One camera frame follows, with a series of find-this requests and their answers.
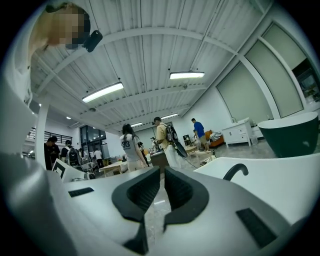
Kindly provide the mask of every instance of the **backpack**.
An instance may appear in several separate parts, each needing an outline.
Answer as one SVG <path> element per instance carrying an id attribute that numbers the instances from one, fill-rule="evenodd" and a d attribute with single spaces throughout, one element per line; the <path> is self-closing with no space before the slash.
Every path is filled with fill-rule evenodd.
<path id="1" fill-rule="evenodd" d="M 81 161 L 78 150 L 74 147 L 69 148 L 68 146 L 65 146 L 64 148 L 68 150 L 66 153 L 65 163 L 69 166 L 80 166 Z"/>
<path id="2" fill-rule="evenodd" d="M 172 143 L 179 142 L 177 132 L 171 124 L 166 125 L 166 137 L 165 138 L 168 142 L 172 142 Z"/>

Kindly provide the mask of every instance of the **wooden table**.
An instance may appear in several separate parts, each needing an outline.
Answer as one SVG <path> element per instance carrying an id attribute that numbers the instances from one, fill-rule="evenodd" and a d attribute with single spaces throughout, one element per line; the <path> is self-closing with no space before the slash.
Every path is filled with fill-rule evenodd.
<path id="1" fill-rule="evenodd" d="M 126 162 L 122 162 L 122 161 L 115 162 L 113 164 L 100 168 L 99 172 L 103 172 L 105 177 L 107 177 L 106 172 L 110 172 L 110 171 L 113 171 L 113 172 L 119 171 L 122 174 L 121 165 L 125 163 Z"/>
<path id="2" fill-rule="evenodd" d="M 184 150 L 186 151 L 186 153 L 190 156 L 191 152 L 195 152 L 197 151 L 197 147 L 196 146 L 185 146 Z"/>

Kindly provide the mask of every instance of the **black rubber pad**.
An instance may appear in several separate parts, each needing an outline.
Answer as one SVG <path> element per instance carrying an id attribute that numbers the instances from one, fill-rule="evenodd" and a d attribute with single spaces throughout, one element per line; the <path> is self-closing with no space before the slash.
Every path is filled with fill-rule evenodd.
<path id="1" fill-rule="evenodd" d="M 250 208 L 238 210 L 235 213 L 260 248 L 267 246 L 277 238 L 277 236 Z"/>
<path id="2" fill-rule="evenodd" d="M 78 190 L 69 191 L 69 195 L 74 198 L 94 191 L 91 187 L 85 187 Z"/>

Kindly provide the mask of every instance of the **shorts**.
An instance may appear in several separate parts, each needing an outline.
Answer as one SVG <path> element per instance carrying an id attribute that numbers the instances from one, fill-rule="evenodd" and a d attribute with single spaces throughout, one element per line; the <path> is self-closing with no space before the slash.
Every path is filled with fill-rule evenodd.
<path id="1" fill-rule="evenodd" d="M 133 172 L 136 170 L 140 170 L 142 169 L 142 165 L 141 165 L 141 160 L 137 160 L 137 161 L 128 161 L 128 171 Z"/>
<path id="2" fill-rule="evenodd" d="M 200 139 L 200 142 L 201 142 L 202 145 L 205 145 L 205 144 L 208 143 L 205 135 L 203 135 L 203 136 L 200 137 L 199 139 Z"/>

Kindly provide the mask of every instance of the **white t-shirt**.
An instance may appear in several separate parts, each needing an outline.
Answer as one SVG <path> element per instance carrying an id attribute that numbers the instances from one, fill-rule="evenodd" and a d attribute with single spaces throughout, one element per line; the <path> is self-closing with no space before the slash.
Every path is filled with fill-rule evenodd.
<path id="1" fill-rule="evenodd" d="M 139 142 L 138 138 L 134 137 L 132 139 L 131 134 L 126 135 L 126 140 L 124 140 L 124 137 L 125 137 L 124 135 L 120 137 L 120 143 L 124 152 L 126 153 L 126 160 L 128 162 L 135 162 L 140 160 L 140 157 L 136 152 L 136 145 L 138 145 L 138 142 Z"/>
<path id="2" fill-rule="evenodd" d="M 6 65 L 3 67 L 4 81 L 28 106 L 32 100 L 31 63 L 28 62 L 29 40 L 43 10 L 44 7 L 39 8 L 23 25 L 9 48 L 9 54 L 5 57 Z"/>
<path id="3" fill-rule="evenodd" d="M 95 156 L 95 159 L 101 159 L 101 151 L 100 150 L 96 150 L 94 151 L 94 156 Z"/>

